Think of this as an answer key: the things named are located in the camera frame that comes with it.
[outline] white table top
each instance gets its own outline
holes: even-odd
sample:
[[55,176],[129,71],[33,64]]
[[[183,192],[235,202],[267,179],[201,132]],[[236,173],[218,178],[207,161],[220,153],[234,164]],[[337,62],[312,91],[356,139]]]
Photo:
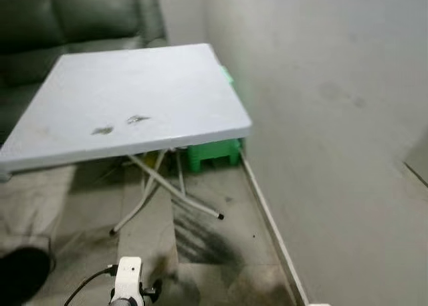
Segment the white table top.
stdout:
[[207,44],[63,55],[0,150],[0,170],[241,138],[250,126]]

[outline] baseboard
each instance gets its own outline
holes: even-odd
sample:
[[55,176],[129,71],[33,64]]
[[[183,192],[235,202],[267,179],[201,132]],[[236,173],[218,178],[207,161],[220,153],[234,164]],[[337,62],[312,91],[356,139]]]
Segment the baseboard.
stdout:
[[278,226],[276,225],[275,220],[272,216],[272,213],[270,211],[266,198],[261,192],[259,184],[255,179],[253,170],[251,169],[251,166],[249,165],[249,162],[247,161],[242,150],[241,150],[241,159],[243,162],[243,167],[245,168],[245,172],[247,173],[248,181],[252,187],[252,190],[254,191],[259,207],[263,212],[263,217],[265,218],[265,221],[269,229],[269,232],[271,234],[272,240],[274,242],[278,257],[280,258],[282,268],[284,269],[284,273],[286,274],[290,282],[290,287],[293,295],[292,297],[294,297],[294,300],[297,306],[308,306],[309,301],[305,293],[305,290],[302,286],[302,282],[300,281],[299,276],[296,272],[296,269],[294,268],[294,264],[291,260],[290,254],[288,253],[284,240],[282,239],[280,231],[278,230]]

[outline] green plastic stool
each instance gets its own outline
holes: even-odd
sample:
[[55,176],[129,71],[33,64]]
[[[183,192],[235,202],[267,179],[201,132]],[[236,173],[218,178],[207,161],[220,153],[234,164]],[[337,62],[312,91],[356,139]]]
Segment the green plastic stool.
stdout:
[[[233,85],[233,78],[230,76],[226,67],[222,67],[222,69],[229,83]],[[190,170],[192,172],[199,172],[201,171],[202,160],[220,157],[229,157],[230,165],[235,166],[239,162],[240,147],[241,144],[237,139],[210,142],[209,144],[200,144],[197,146],[189,146],[187,148],[187,156],[189,158]]]

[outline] dark green sofa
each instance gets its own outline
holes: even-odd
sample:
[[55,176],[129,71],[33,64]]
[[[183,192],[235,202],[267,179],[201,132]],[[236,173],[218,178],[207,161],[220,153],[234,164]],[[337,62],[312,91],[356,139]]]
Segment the dark green sofa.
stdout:
[[166,44],[158,0],[0,0],[0,144],[60,55]]

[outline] black cable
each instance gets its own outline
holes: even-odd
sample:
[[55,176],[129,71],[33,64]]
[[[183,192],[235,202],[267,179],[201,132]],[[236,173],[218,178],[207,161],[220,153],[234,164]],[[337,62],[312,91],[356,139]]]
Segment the black cable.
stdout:
[[98,271],[97,273],[93,274],[91,277],[85,279],[80,285],[79,287],[71,294],[70,297],[68,297],[66,303],[64,304],[64,306],[68,306],[68,304],[70,304],[70,301],[72,301],[72,299],[79,293],[79,291],[85,287],[92,279],[102,275],[102,274],[110,274],[110,276],[116,276],[118,272],[118,265],[112,265],[108,268],[103,269],[102,271]]

